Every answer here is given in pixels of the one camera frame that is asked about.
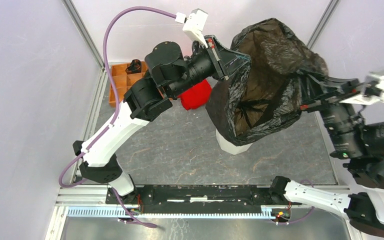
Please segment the black plastic trash bag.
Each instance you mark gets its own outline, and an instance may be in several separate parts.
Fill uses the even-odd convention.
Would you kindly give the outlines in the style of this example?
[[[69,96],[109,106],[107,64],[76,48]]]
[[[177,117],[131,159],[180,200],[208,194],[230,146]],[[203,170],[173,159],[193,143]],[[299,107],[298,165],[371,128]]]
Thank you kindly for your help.
[[[325,60],[276,18],[245,27],[230,49],[250,56],[228,81],[212,88],[206,111],[219,134],[235,146],[282,131],[301,117],[303,84],[328,78]]]

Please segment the white plastic trash bin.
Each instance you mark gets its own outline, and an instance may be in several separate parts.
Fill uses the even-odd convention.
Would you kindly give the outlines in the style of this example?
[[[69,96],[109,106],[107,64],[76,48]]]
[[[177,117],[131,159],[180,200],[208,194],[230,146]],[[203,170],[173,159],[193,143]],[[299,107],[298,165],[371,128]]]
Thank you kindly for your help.
[[[250,143],[250,144],[246,144],[246,145],[236,146],[233,143],[226,140],[219,133],[219,131],[217,129],[215,130],[215,137],[216,137],[216,140],[218,142],[220,149],[231,154],[231,155],[238,155],[238,154],[244,153],[253,145],[252,143]]]

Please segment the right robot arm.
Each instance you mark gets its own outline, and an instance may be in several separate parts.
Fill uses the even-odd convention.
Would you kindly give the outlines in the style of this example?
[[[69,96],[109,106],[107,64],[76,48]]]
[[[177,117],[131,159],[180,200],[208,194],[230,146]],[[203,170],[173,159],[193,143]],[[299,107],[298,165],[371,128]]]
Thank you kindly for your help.
[[[310,76],[301,84],[301,110],[319,112],[334,147],[333,158],[343,160],[362,191],[352,194],[308,187],[276,176],[269,199],[300,203],[333,213],[368,235],[384,238],[384,122],[367,125],[354,105],[384,103],[384,74],[371,73],[358,79]]]

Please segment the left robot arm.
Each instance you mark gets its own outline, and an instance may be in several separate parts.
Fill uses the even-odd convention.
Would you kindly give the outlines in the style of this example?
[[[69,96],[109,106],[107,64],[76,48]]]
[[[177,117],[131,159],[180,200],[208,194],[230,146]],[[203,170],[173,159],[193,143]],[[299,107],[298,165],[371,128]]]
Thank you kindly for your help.
[[[144,60],[147,72],[127,90],[110,119],[90,139],[73,144],[82,179],[109,185],[125,204],[136,200],[137,190],[116,151],[204,79],[228,81],[251,66],[248,54],[224,47],[213,35],[205,36],[203,44],[194,41],[191,56],[184,56],[176,42],[164,41]]]

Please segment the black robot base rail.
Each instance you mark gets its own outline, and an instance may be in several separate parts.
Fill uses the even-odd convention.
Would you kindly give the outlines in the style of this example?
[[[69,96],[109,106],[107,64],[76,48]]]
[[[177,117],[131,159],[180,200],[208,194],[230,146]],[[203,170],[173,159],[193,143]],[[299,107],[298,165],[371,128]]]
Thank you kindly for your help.
[[[269,185],[255,184],[145,184],[121,200],[143,214],[257,214],[261,207],[296,206]]]

